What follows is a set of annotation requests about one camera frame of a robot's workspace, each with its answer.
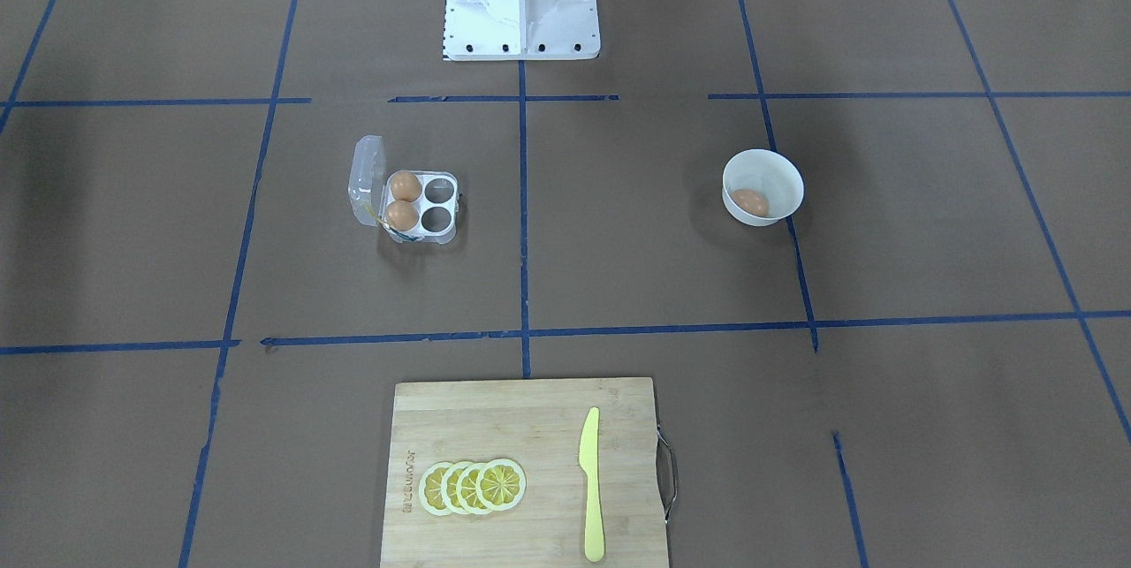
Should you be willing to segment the brown egg from bowl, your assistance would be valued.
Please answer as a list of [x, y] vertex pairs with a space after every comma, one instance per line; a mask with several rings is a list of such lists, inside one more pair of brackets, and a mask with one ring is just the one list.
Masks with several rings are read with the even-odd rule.
[[769, 201], [765, 193], [756, 191], [753, 189], [740, 188], [729, 193], [732, 203], [735, 203], [740, 209], [746, 210], [751, 216], [768, 218], [769, 217]]

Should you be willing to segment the clear plastic egg box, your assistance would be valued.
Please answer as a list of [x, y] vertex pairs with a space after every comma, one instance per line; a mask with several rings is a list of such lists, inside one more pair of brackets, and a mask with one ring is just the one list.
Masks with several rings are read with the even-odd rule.
[[387, 170], [385, 141], [356, 141], [346, 188], [357, 222], [396, 243], [448, 246], [457, 235], [458, 180], [439, 170]]

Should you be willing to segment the brown egg in box front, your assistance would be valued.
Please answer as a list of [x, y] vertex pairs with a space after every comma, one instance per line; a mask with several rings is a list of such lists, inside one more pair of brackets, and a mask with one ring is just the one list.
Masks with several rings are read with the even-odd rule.
[[409, 232], [420, 221], [418, 210], [409, 201], [392, 201], [385, 206], [385, 222], [399, 232]]

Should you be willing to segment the brown egg in box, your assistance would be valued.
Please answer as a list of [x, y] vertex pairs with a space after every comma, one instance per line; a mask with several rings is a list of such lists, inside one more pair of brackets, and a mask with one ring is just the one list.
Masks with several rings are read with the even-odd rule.
[[423, 186], [418, 177], [415, 173], [408, 172], [408, 170], [399, 170], [399, 172], [392, 173], [388, 180], [388, 189], [394, 201], [414, 203], [423, 193]]
[[418, 210], [409, 201], [392, 201], [385, 206], [385, 222], [399, 232], [409, 232], [420, 221]]

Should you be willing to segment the brown egg in box rear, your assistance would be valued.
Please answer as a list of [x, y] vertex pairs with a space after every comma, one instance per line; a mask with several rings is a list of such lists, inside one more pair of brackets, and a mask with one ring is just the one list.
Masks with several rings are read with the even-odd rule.
[[423, 186], [418, 177], [415, 173], [408, 172], [408, 170], [399, 170], [399, 172], [392, 173], [388, 180], [388, 189], [394, 201], [414, 203], [423, 193]]

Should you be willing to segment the bamboo cutting board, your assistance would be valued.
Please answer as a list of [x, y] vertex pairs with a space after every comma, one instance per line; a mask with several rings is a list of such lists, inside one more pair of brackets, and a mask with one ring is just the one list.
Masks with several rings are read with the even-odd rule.
[[[582, 556], [582, 421], [599, 418], [605, 557]], [[383, 567], [666, 567], [659, 434], [647, 376], [497, 382], [400, 382], [379, 563]], [[486, 515], [429, 515], [421, 473], [437, 462], [509, 458], [527, 479], [520, 504]]]

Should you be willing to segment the yellow plastic knife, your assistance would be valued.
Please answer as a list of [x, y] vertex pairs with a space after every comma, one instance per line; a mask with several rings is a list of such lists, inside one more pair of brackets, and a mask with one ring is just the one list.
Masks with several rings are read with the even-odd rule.
[[590, 563], [605, 557], [604, 514], [599, 485], [599, 407], [589, 408], [579, 436], [578, 464], [585, 475], [582, 505], [582, 556]]

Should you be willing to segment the white ceramic bowl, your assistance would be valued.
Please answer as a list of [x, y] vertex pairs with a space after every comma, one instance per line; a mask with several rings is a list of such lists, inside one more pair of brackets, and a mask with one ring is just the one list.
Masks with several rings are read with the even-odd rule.
[[[751, 216], [732, 203], [729, 193], [740, 188], [765, 193], [769, 201], [769, 217]], [[765, 227], [792, 216], [804, 201], [803, 177], [794, 164], [769, 149], [739, 152], [723, 167], [720, 198], [732, 218], [746, 226]]]

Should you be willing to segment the lemon slice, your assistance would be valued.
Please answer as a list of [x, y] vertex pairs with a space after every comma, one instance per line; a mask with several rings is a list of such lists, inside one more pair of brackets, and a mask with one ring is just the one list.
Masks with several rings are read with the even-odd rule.
[[456, 480], [455, 496], [465, 513], [473, 515], [490, 514], [490, 509], [478, 496], [478, 477], [483, 468], [483, 463], [473, 462], [460, 472], [460, 475]]
[[437, 462], [421, 473], [417, 496], [421, 508], [429, 515], [444, 517], [454, 513], [448, 504], [444, 504], [444, 473], [450, 467], [452, 467], [450, 462]]
[[444, 505], [444, 509], [447, 509], [449, 514], [469, 514], [469, 511], [464, 507], [464, 504], [460, 502], [459, 496], [459, 479], [469, 465], [472, 465], [472, 462], [468, 461], [451, 463], [444, 468], [444, 474], [441, 476], [440, 496], [442, 504]]
[[475, 483], [480, 504], [491, 513], [509, 511], [520, 504], [527, 479], [521, 464], [506, 457], [483, 463]]

